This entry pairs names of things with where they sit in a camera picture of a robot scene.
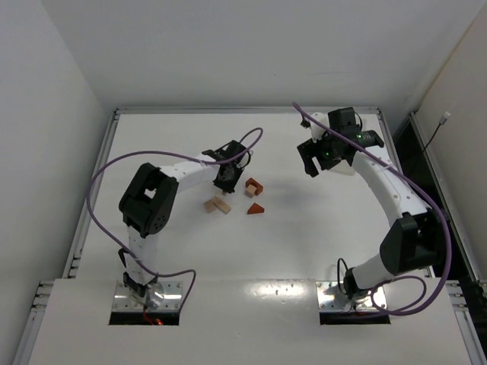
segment table surface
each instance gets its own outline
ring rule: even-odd
[[[375,114],[362,119],[364,129],[381,134]],[[177,196],[156,269],[198,272],[180,326],[107,325],[123,267],[118,246],[91,224],[77,278],[54,286],[30,364],[469,363],[445,292],[423,313],[391,325],[319,325],[315,280],[335,280],[338,257],[353,266],[375,255],[388,224],[359,175],[304,173],[296,146],[309,130],[299,122],[290,113],[121,115],[109,160],[137,150],[196,156],[256,126],[265,134],[237,191],[224,197],[230,214],[205,213],[202,203],[216,191],[211,183]],[[125,241],[118,202],[147,161],[177,162],[124,160],[106,171],[97,197],[95,214]],[[264,185],[254,199],[244,194],[251,176]],[[266,212],[247,216],[253,202]],[[429,280],[430,291],[435,283]],[[390,307],[410,302],[419,289],[415,282],[387,286]]]

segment red triangular block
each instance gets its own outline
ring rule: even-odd
[[[258,205],[257,203],[253,203],[252,206],[247,211],[247,214],[260,214],[263,213],[266,209]]]

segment white wall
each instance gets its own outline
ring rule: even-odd
[[[451,117],[440,128],[429,152],[444,175],[482,276],[487,278],[487,5],[439,75],[418,112],[419,128],[431,137],[440,116]]]
[[[123,104],[418,106],[485,0],[43,0]]]
[[[0,2],[0,364],[61,275],[107,115],[37,0]]]

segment orange block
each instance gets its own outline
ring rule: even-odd
[[[252,186],[255,186],[256,187],[256,195],[260,195],[261,192],[264,191],[264,187],[262,185],[260,185],[256,180],[254,180],[253,178],[250,178],[248,179],[246,182],[245,182],[245,187],[248,187],[248,185],[252,185]]]
[[[247,214],[261,214],[264,211],[266,211],[266,209],[264,209],[263,207],[261,207],[257,203],[253,203],[250,206],[249,210],[247,211]]]

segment purple cable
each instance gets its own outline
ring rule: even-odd
[[[174,278],[175,276],[180,276],[184,274],[193,274],[193,278],[191,279],[191,283],[189,284],[188,291],[186,292],[186,296],[183,298],[183,301],[181,302],[179,312],[183,310],[184,304],[186,303],[186,300],[188,299],[189,293],[191,292],[193,285],[195,284],[196,280],[196,271],[194,269],[188,269],[188,270],[183,270],[179,272],[174,272],[172,274],[160,274],[156,271],[151,270],[147,266],[145,266],[143,263],[141,263],[138,259],[137,256],[135,255],[134,252],[132,252],[128,246],[126,246],[121,240],[116,238],[107,228],[105,228],[104,225],[98,220],[98,218],[94,215],[93,212],[93,207],[91,206],[91,190],[93,189],[94,183],[97,181],[98,177],[110,166],[112,166],[114,163],[119,162],[120,160],[124,160],[129,157],[133,156],[139,156],[142,154],[159,154],[159,155],[164,155],[164,156],[171,156],[171,157],[178,157],[182,158],[184,160],[196,162],[196,163],[203,163],[205,165],[225,165],[226,163],[230,163],[242,156],[244,156],[248,151],[250,151],[253,146],[257,144],[257,142],[261,139],[261,137],[264,134],[264,130],[260,127],[254,128],[251,131],[249,131],[242,139],[243,141],[248,135],[254,132],[259,132],[259,135],[256,137],[256,139],[249,145],[249,147],[245,148],[245,150],[241,151],[239,154],[236,154],[235,156],[223,160],[223,161],[204,161],[204,160],[198,160],[197,158],[194,157],[189,157],[185,156],[183,154],[175,154],[174,152],[164,152],[164,151],[136,151],[136,152],[131,152],[129,154],[123,154],[122,156],[118,156],[117,158],[114,158],[113,160],[107,162],[105,165],[103,165],[91,178],[90,185],[88,186],[88,190],[86,192],[86,208],[88,210],[89,215],[91,216],[91,219],[93,222],[112,240],[114,240],[120,247],[122,247],[131,257],[134,258],[134,260],[137,262],[137,264],[146,272],[148,272],[151,275],[154,275],[156,278]]]
[[[394,175],[396,175],[397,177],[399,177],[401,180],[405,181],[406,183],[408,183],[411,187],[413,187],[417,192],[418,194],[433,208],[433,210],[436,212],[436,214],[438,215],[439,219],[440,219],[440,222],[441,222],[441,226],[443,227],[443,231],[444,231],[444,238],[445,238],[445,245],[446,245],[446,258],[445,258],[445,264],[444,264],[444,269],[443,269],[443,273],[441,274],[441,278],[440,278],[440,281],[438,282],[438,285],[437,287],[433,290],[433,293],[431,293],[431,295],[429,296],[429,298],[427,300],[425,300],[424,303],[422,303],[421,305],[417,306],[416,308],[414,309],[411,309],[411,310],[405,310],[405,309],[408,309],[410,308],[411,306],[414,306],[416,305],[423,297],[424,297],[424,294],[418,299],[416,300],[414,303],[412,304],[409,304],[407,306],[404,306],[403,308],[399,308],[399,309],[395,309],[395,310],[388,310],[388,309],[383,309],[383,308],[380,308],[374,301],[374,295],[371,296],[371,300],[372,300],[372,305],[374,306],[375,309],[377,309],[380,313],[382,314],[387,314],[387,315],[391,315],[391,316],[410,316],[412,314],[416,314],[416,313],[419,313],[421,312],[422,310],[428,308],[430,306],[431,303],[434,302],[434,300],[437,298],[437,296],[440,294],[441,292],[441,289],[443,289],[443,286],[445,284],[445,282],[447,281],[447,278],[448,278],[448,273],[450,272],[450,267],[451,267],[451,238],[450,238],[450,231],[448,230],[448,225],[447,225],[447,221],[445,220],[443,214],[441,213],[441,210],[440,208],[438,207],[438,205],[434,202],[434,200],[423,190],[421,189],[417,184],[415,184],[411,179],[409,179],[408,177],[404,176],[403,174],[401,174],[398,170],[394,169],[394,168],[390,168],[390,166],[385,163],[384,161],[382,161],[381,159],[375,157],[373,154],[371,154],[369,151],[365,150],[365,148],[363,148],[362,146],[356,144],[354,141],[351,141],[350,139],[348,139],[347,137],[343,136],[343,135],[340,135],[338,132],[335,132],[334,130],[332,130],[331,128],[323,125],[322,123],[318,122],[317,120],[315,120],[315,118],[313,118],[312,116],[310,116],[309,114],[307,114],[300,106],[299,104],[293,102],[293,107],[301,114],[301,116],[303,118],[305,118],[306,120],[310,121],[310,122],[313,122],[314,124],[318,125],[319,127],[323,128],[324,130],[326,130],[328,133],[330,133],[331,135],[341,139],[342,141],[344,141],[345,143],[351,145],[352,147],[356,148],[357,151],[360,151],[362,152],[363,154],[366,154],[367,156],[369,156],[375,163],[378,163],[379,165],[381,165],[382,167],[386,167],[389,169],[389,171],[391,173],[393,173]],[[404,277],[399,277],[397,279],[394,279],[394,281],[398,281],[398,280],[402,280],[404,278],[408,278],[406,276]],[[384,281],[382,283],[379,283],[377,284],[376,286],[374,286],[371,291],[372,293],[375,293],[375,291],[381,286],[381,285],[384,285],[384,284],[388,284],[390,283],[390,281]]]

